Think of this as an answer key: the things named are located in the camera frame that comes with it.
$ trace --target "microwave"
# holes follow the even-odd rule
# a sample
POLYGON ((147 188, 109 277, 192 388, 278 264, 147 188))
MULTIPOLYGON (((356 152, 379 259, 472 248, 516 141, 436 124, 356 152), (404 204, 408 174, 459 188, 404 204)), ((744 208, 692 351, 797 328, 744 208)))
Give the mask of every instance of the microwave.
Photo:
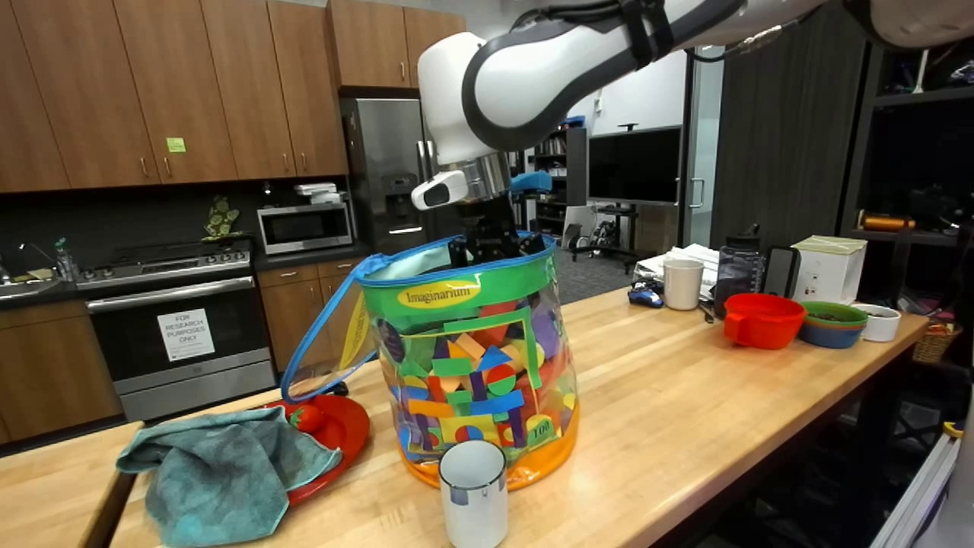
POLYGON ((344 202, 254 211, 263 256, 349 248, 356 219, 344 202))

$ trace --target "oven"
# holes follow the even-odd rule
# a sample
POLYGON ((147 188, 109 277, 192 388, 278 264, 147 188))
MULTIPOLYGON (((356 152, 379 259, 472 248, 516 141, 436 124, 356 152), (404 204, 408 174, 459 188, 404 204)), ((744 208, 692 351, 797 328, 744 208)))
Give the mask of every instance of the oven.
POLYGON ((278 385, 248 252, 137 262, 84 274, 79 290, 127 420, 278 385))

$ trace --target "teal cloth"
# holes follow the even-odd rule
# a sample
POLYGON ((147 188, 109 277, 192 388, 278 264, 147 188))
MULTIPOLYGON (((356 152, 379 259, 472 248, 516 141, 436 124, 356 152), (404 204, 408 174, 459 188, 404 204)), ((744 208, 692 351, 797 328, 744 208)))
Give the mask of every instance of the teal cloth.
POLYGON ((282 409, 254 409, 149 425, 116 470, 155 470, 147 509, 164 545, 232 545, 269 535, 285 493, 338 460, 340 452, 293 430, 282 409))

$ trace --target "wooden countertop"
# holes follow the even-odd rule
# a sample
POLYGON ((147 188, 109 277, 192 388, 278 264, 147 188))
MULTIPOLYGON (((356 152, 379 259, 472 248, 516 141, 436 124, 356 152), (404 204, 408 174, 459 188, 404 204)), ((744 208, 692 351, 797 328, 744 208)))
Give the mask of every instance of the wooden countertop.
POLYGON ((112 506, 116 457, 139 424, 0 460, 0 545, 84 545, 112 506))
MULTIPOLYGON (((510 493, 504 545, 651 545, 769 452, 907 351, 925 319, 903 318, 892 345, 820 351, 730 346, 701 315, 629 308, 606 293, 564 308, 577 369, 581 433, 555 475, 510 493)), ((439 493, 412 480, 392 441, 378 365, 349 379, 373 441, 333 487, 298 506, 263 545, 447 545, 439 493)), ((245 409, 278 393, 234 402, 245 409)), ((137 480, 116 545, 159 545, 137 480)))

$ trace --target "bottle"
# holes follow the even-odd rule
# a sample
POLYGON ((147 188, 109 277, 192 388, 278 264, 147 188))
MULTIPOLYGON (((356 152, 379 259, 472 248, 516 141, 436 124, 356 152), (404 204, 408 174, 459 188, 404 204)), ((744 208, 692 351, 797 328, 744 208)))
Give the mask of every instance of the bottle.
POLYGON ((56 270, 61 280, 79 280, 82 277, 79 264, 74 262, 74 256, 66 251, 66 238, 53 240, 53 259, 56 259, 53 270, 56 270))

